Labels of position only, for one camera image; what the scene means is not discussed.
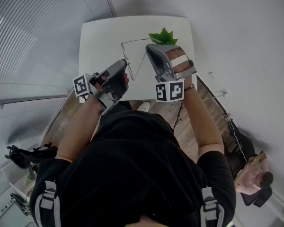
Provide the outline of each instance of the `wooden floor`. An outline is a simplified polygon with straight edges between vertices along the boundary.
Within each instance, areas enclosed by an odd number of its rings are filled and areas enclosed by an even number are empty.
[[[206,87],[202,85],[200,80],[198,80],[198,93],[202,99],[212,97]],[[181,102],[178,101],[173,103],[157,103],[156,100],[148,101],[151,103],[149,112],[162,115],[164,119],[170,124],[170,126],[173,127],[177,119],[177,114]],[[131,101],[133,110],[136,110],[143,102],[144,101]],[[235,148],[236,143],[234,141],[234,138],[229,135],[227,127],[228,122],[222,117],[224,115],[224,111],[213,99],[205,100],[204,103],[211,113],[214,121],[216,122],[222,135],[222,139],[226,143],[228,150],[232,152],[232,149]],[[51,142],[53,145],[60,145],[65,131],[68,129],[70,123],[72,122],[72,117],[78,110],[79,106],[79,99],[75,97],[74,93],[72,93],[62,110],[58,113],[48,133],[46,134],[43,144]],[[176,127],[174,134],[182,150],[196,162],[198,155],[198,145],[195,141],[194,133],[190,126],[189,117],[185,113],[186,108],[183,106],[180,115],[181,117],[184,117],[180,124],[178,124],[178,126]]]

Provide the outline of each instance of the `white shoe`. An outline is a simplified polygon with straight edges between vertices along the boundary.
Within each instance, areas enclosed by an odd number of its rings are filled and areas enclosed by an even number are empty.
[[[142,111],[142,112],[148,112],[149,109],[151,107],[150,102],[146,101],[144,103],[142,103],[139,107],[138,107],[138,111]]]

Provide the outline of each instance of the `person in pink shirt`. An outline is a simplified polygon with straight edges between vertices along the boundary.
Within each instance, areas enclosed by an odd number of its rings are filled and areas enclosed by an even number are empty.
[[[237,192],[252,195],[261,188],[267,188],[273,182],[274,176],[268,171],[265,153],[249,158],[243,170],[239,171],[234,184]]]

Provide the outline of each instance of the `table top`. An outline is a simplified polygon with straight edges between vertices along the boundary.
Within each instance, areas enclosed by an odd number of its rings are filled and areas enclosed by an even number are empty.
[[[121,43],[149,38],[150,33],[160,33],[163,28],[173,31],[180,46],[189,59],[195,61],[193,38],[188,18],[168,16],[132,16],[116,17],[82,24],[79,55],[79,75],[83,73],[101,73],[117,60],[124,59]],[[129,89],[121,100],[155,99],[155,71],[145,54],[151,40],[142,40],[124,44],[135,80],[130,79]]]

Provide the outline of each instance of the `backpack strap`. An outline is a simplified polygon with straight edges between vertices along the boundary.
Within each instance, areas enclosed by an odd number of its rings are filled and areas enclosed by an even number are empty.
[[[200,209],[201,227],[222,227],[224,208],[213,196],[212,188],[202,189],[203,206]]]
[[[37,198],[35,204],[35,218],[39,227],[42,226],[42,216],[53,215],[53,226],[61,227],[60,199],[57,196],[56,183],[45,181],[46,189]]]

